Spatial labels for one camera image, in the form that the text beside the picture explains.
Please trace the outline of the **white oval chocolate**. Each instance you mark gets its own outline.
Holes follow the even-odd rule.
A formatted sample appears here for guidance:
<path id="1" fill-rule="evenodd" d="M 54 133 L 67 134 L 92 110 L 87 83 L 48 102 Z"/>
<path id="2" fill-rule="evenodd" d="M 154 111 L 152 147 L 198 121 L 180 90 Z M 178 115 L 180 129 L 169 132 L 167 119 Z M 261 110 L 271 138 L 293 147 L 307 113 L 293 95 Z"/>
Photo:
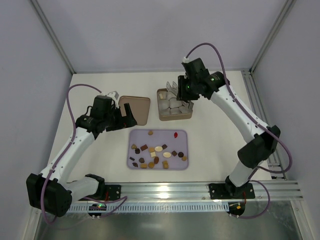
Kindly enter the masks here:
<path id="1" fill-rule="evenodd" d="M 163 156 L 164 156 L 165 158 L 170 158 L 170 157 L 171 157 L 171 153 L 170 153 L 170 152 L 164 152 L 164 153 L 163 153 Z"/>
<path id="2" fill-rule="evenodd" d="M 155 150 L 156 152 L 161 152 L 161 151 L 163 150 L 163 148 L 162 148 L 161 146 L 156 146 L 156 147 L 154 148 L 154 150 Z"/>

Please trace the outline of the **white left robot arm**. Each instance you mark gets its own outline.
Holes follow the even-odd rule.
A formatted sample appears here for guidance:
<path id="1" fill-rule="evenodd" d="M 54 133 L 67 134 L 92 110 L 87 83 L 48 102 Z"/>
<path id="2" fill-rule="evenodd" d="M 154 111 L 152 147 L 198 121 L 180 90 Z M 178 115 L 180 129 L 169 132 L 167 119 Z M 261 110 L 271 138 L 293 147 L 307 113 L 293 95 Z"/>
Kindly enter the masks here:
<path id="1" fill-rule="evenodd" d="M 73 132 L 58 155 L 39 174 L 30 174 L 26 179 L 29 204 L 39 210 L 62 217 L 71 204 L 81 199 L 103 200 L 106 184 L 103 177 L 86 174 L 80 180 L 68 182 L 69 176 L 87 148 L 103 132 L 134 127 L 134 118 L 129 103 L 124 104 L 125 115 L 115 100 L 98 95 L 89 113 L 73 121 Z"/>

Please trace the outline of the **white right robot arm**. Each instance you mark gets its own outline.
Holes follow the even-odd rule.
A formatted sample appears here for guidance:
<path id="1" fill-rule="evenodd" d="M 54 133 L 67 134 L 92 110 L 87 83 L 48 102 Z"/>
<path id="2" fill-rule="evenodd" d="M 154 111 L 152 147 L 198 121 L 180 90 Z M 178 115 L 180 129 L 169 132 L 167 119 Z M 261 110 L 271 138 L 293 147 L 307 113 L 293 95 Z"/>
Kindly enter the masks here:
<path id="1" fill-rule="evenodd" d="M 276 125 L 269 126 L 247 108 L 219 71 L 210 74 L 205 70 L 193 76 L 180 75 L 177 80 L 178 100 L 205 97 L 227 115 L 242 135 L 245 145 L 237 152 L 238 163 L 221 185 L 223 196 L 233 199 L 242 197 L 249 189 L 251 177 L 276 150 L 280 129 Z"/>

